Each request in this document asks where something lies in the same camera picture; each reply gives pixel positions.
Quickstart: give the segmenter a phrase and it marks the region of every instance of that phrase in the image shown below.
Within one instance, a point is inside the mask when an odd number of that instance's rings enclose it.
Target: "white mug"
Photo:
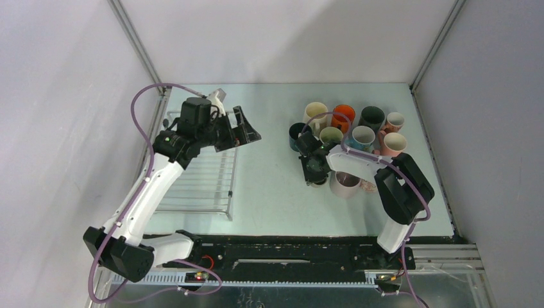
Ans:
[[[328,112],[327,106],[325,104],[315,101],[309,103],[304,109],[304,116],[302,117],[302,122],[307,123],[312,117],[322,114],[323,112]],[[327,127],[327,115],[315,118],[310,123],[314,136],[319,137],[319,133],[322,129]]]
[[[361,179],[345,172],[333,172],[330,177],[330,190],[343,199],[352,198],[359,191]]]

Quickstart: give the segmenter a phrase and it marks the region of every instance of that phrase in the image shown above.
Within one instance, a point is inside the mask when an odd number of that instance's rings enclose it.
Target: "light blue mug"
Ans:
[[[372,128],[357,126],[349,136],[348,145],[354,149],[371,153],[374,139],[376,139],[376,135]]]

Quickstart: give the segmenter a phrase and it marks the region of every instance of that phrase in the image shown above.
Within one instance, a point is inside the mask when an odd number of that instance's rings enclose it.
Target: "mug handle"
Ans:
[[[381,130],[378,132],[378,140],[380,141],[380,144],[384,143],[384,137],[387,135],[385,130]]]

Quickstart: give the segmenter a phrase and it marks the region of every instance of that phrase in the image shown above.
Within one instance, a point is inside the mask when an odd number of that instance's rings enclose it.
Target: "black mug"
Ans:
[[[298,135],[302,133],[302,128],[304,128],[305,125],[306,123],[294,123],[289,128],[289,146],[293,151],[298,152],[298,148],[294,145],[294,142],[298,139]],[[308,125],[306,130],[311,132],[312,128]]]
[[[376,106],[364,107],[359,118],[359,125],[370,127],[375,134],[378,134],[384,124],[386,115]]]

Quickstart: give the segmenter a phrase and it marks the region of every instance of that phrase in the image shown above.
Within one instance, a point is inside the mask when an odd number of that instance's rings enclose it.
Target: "metal bracket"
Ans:
[[[158,77],[157,70],[155,70],[153,62],[151,62],[151,58],[149,57],[148,52],[146,51],[144,44],[142,43],[142,40],[138,36],[134,25],[130,21],[129,16],[126,13],[123,4],[121,3],[121,0],[108,0],[108,3],[110,4],[112,11],[114,11],[114,14],[117,17],[119,24],[123,28],[126,37],[134,48],[136,55],[142,62],[142,65],[144,66],[147,74],[149,75],[151,80],[153,80],[153,83],[160,83],[161,81]],[[163,88],[157,88],[157,90],[159,94],[164,93]]]
[[[436,53],[442,46],[442,43],[444,43],[444,40],[446,39],[446,36],[448,35],[452,26],[454,25],[455,20],[459,16],[459,13],[461,13],[461,9],[463,9],[465,2],[466,0],[455,1],[452,9],[450,10],[450,13],[448,14],[448,17],[444,21],[442,28],[440,28],[438,35],[436,36],[429,52],[427,53],[423,63],[421,64],[420,69],[416,73],[416,76],[414,77],[414,81],[412,81],[412,84],[410,85],[410,89],[412,90],[412,93],[415,93],[418,87],[420,86],[423,76],[427,72],[427,69],[429,68],[429,65],[433,61],[434,57],[436,56]]]

